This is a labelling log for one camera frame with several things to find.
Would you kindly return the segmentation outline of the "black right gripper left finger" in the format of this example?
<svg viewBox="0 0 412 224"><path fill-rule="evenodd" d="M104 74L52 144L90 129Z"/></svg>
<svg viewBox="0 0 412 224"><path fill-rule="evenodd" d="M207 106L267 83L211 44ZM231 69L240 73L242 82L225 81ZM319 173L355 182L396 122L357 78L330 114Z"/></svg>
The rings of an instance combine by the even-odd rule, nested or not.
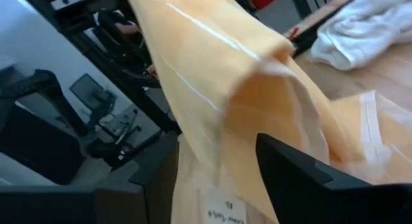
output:
<svg viewBox="0 0 412 224"><path fill-rule="evenodd" d="M170 224L179 143L174 132L89 186L1 186L0 224Z"/></svg>

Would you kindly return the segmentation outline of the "wooden workbench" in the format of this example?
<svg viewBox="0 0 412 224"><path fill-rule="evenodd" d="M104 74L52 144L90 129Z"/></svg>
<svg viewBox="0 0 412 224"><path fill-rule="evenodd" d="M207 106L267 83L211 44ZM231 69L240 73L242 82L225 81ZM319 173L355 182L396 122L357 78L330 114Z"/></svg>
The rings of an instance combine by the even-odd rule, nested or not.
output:
<svg viewBox="0 0 412 224"><path fill-rule="evenodd" d="M300 21L285 32L295 46L295 58L312 47L317 30L329 18L352 0L292 0Z"/></svg>

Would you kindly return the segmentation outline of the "orange towel with white grid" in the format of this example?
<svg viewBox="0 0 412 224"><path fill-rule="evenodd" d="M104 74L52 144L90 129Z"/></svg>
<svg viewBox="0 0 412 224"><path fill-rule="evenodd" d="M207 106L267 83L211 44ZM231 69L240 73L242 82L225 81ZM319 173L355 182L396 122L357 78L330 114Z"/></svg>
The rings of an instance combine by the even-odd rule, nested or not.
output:
<svg viewBox="0 0 412 224"><path fill-rule="evenodd" d="M412 183L412 113L374 91L330 100L292 43L235 0L129 0L182 130L171 224L280 224L264 133L374 185Z"/></svg>

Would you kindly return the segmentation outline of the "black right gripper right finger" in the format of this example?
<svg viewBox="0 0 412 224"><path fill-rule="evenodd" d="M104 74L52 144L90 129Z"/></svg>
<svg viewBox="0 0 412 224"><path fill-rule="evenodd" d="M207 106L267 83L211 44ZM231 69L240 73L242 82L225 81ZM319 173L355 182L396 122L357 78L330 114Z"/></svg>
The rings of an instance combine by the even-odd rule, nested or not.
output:
<svg viewBox="0 0 412 224"><path fill-rule="evenodd" d="M260 133L256 156L280 224L412 224L412 184L371 185Z"/></svg>

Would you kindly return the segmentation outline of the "black computer monitor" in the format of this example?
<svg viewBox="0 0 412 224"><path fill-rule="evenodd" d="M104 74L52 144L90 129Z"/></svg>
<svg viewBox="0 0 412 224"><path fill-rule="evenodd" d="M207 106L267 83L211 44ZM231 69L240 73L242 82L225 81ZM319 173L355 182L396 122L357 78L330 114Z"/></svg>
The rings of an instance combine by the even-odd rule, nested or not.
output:
<svg viewBox="0 0 412 224"><path fill-rule="evenodd" d="M83 74L71 86L70 91L91 111L113 111L117 96L104 89L89 74Z"/></svg>

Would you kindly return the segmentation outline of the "white terry towel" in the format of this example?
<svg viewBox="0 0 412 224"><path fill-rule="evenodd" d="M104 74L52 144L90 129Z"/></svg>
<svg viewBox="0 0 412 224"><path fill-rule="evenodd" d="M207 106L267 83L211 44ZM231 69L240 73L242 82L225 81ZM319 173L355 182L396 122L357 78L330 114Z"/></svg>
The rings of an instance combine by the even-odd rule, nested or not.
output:
<svg viewBox="0 0 412 224"><path fill-rule="evenodd" d="M310 54L348 71L407 42L412 42L412 0L353 0L318 28Z"/></svg>

